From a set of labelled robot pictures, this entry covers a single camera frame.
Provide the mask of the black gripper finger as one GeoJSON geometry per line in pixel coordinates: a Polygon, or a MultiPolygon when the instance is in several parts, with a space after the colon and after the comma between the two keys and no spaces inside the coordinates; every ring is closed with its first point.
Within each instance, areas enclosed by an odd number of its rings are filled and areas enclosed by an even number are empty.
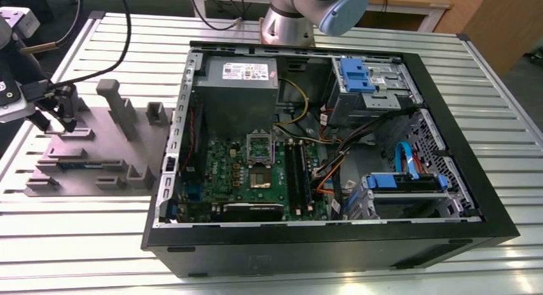
{"type": "Polygon", "coordinates": [[[75,84],[57,88],[54,99],[57,105],[53,115],[65,127],[65,130],[73,132],[78,125],[77,113],[79,111],[79,94],[75,84]]]}
{"type": "Polygon", "coordinates": [[[26,120],[30,121],[42,132],[51,131],[51,120],[45,115],[45,113],[49,112],[49,109],[38,108],[35,112],[26,117],[26,120]]]}

